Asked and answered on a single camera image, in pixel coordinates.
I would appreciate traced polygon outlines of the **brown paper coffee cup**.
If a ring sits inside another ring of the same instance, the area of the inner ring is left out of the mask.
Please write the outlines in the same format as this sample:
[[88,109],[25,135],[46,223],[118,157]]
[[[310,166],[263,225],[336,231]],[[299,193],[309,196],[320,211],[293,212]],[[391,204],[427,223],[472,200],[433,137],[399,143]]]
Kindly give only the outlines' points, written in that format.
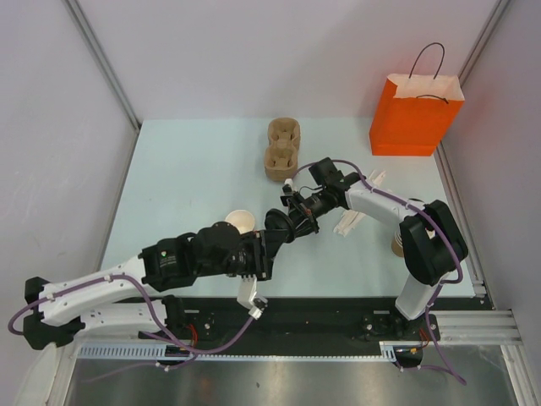
[[252,232],[255,229],[255,218],[250,211],[231,211],[225,221],[232,224],[241,234]]

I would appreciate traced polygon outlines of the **brown pulp cup carrier stack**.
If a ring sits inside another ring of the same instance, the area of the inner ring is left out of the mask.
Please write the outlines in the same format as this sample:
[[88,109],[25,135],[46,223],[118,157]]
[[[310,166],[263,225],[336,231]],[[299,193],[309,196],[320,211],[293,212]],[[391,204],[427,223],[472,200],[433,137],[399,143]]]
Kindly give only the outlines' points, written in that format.
[[283,182],[298,170],[300,124],[294,118],[275,118],[269,123],[267,138],[265,175],[272,181]]

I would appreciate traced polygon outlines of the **stack of paper cups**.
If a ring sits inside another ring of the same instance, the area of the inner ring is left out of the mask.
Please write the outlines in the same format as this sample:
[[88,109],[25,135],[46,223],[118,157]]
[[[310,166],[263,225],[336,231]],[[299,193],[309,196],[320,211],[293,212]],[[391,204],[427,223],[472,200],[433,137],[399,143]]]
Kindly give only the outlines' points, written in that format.
[[393,239],[391,241],[391,250],[396,256],[401,257],[401,258],[404,257],[402,236],[399,231],[396,231],[394,233]]

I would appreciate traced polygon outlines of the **black plastic cup lid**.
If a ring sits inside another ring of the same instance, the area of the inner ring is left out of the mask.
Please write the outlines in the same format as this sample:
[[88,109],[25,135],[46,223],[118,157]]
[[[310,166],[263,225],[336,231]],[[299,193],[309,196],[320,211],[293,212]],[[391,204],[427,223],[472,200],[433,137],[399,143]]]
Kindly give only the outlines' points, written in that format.
[[265,214],[266,230],[282,230],[286,234],[286,239],[290,240],[294,236],[294,225],[291,218],[283,211],[270,209]]

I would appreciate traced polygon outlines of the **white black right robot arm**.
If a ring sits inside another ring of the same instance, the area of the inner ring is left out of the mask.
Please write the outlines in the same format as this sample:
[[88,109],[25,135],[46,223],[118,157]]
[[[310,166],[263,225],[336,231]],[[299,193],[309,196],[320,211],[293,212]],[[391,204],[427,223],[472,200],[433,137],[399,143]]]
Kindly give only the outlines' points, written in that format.
[[345,175],[337,164],[339,160],[326,157],[306,165],[317,184],[309,197],[295,189],[292,178],[285,180],[281,200],[287,212],[278,213],[278,227],[287,230],[293,241],[317,233],[318,218],[338,207],[391,227],[409,275],[395,301],[398,313],[391,316],[390,329],[396,337],[409,339],[419,331],[419,317],[434,304],[441,289],[462,281],[467,243],[445,202],[407,200],[370,182],[357,165]]

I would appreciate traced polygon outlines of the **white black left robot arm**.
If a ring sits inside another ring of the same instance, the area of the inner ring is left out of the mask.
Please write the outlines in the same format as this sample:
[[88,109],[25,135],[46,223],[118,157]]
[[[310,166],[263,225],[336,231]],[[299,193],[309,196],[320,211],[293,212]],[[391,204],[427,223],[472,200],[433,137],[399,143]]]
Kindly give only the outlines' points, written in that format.
[[255,321],[267,303],[256,285],[271,279],[278,250],[293,240],[289,228],[240,233],[228,222],[216,222],[197,233],[162,239],[124,263],[87,277],[65,283],[33,277],[25,283],[29,308],[22,335],[33,349],[42,350],[50,343],[62,347],[89,327],[83,319],[85,311],[135,297],[144,301],[161,297],[165,310],[158,317],[154,305],[148,304],[149,316],[163,337],[176,343],[186,330],[187,318],[170,292],[219,275],[240,278],[237,302]]

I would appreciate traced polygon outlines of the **white wrapped straw pile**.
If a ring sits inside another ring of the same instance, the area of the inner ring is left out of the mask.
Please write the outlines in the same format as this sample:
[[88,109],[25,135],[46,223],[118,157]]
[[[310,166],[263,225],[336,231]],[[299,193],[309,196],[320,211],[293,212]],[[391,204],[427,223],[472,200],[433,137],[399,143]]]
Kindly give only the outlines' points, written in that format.
[[[381,186],[386,177],[386,171],[375,171],[369,175],[368,180],[370,183]],[[333,232],[346,237],[364,218],[365,213],[359,211],[345,210],[342,213],[341,219],[337,225],[335,225]]]

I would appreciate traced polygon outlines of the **orange paper gift bag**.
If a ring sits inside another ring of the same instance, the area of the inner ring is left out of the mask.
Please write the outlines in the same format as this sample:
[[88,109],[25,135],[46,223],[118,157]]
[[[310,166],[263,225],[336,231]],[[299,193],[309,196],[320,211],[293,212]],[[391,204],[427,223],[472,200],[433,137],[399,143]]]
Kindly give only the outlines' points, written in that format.
[[443,140],[465,98],[459,78],[389,74],[369,130],[375,156],[430,156]]

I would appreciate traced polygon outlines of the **aluminium frame rail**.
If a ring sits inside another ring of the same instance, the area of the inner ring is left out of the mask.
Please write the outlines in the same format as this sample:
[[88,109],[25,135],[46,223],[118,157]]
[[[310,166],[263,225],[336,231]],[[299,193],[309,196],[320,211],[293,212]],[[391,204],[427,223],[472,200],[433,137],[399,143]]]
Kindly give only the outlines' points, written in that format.
[[435,311],[446,345],[518,345],[521,334],[510,310]]

